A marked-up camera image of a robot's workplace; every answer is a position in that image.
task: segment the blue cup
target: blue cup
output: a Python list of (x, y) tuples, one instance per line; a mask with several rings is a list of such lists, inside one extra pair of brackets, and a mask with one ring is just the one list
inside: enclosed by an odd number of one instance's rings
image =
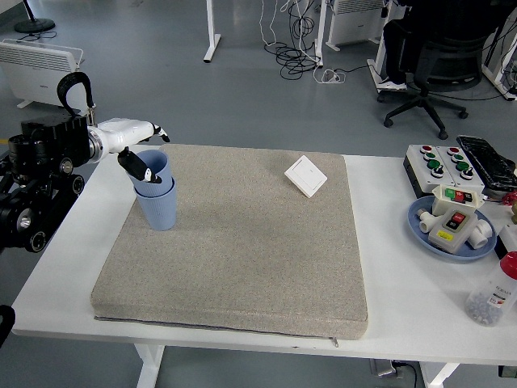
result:
[(135, 188), (138, 204), (152, 230), (168, 230), (176, 223), (176, 184), (170, 178), (172, 188), (161, 196), (142, 196)]
[(141, 196), (163, 196), (172, 188), (172, 172), (170, 171), (169, 157), (160, 150), (145, 150), (137, 154), (147, 167), (157, 176), (162, 178), (161, 183), (149, 183), (136, 179), (128, 174), (135, 190)]

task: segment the white light switch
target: white light switch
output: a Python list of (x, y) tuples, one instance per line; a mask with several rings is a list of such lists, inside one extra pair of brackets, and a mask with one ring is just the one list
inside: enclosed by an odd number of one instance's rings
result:
[(285, 175), (308, 198), (326, 182), (326, 176), (314, 164), (303, 155), (287, 171)]

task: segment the white pipe fitting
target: white pipe fitting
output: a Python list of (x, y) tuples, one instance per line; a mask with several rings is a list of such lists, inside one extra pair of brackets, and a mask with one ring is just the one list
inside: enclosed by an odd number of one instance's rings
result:
[(433, 216), (431, 213), (424, 209), (420, 209), (417, 212), (417, 215), (420, 218), (420, 223), (418, 226), (420, 227), (422, 233), (431, 232), (431, 229), (433, 229), (435, 225), (438, 224), (442, 219), (442, 216)]
[(488, 243), (488, 239), (492, 237), (493, 233), (492, 227), (487, 221), (479, 220), (473, 232), (467, 239), (467, 242), (473, 249), (483, 248)]

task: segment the robotic arm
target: robotic arm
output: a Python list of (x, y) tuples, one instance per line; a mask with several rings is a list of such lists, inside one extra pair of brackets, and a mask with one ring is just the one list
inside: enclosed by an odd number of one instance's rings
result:
[[(66, 102), (66, 93), (79, 82), (86, 89), (86, 116), (77, 116)], [(0, 156), (0, 251), (5, 247), (43, 250), (84, 188), (84, 179), (73, 174), (75, 167), (117, 153), (130, 175), (161, 182), (128, 147), (152, 136), (169, 141), (163, 129), (129, 119), (96, 124), (90, 80), (84, 73), (63, 78), (57, 92), (71, 116), (22, 122), (22, 134), (11, 137), (9, 150)]]

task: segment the red bottle cap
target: red bottle cap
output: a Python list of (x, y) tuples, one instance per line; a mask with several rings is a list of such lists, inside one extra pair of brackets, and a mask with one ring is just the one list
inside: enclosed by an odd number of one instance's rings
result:
[(508, 252), (499, 263), (501, 269), (512, 279), (517, 280), (517, 251)]

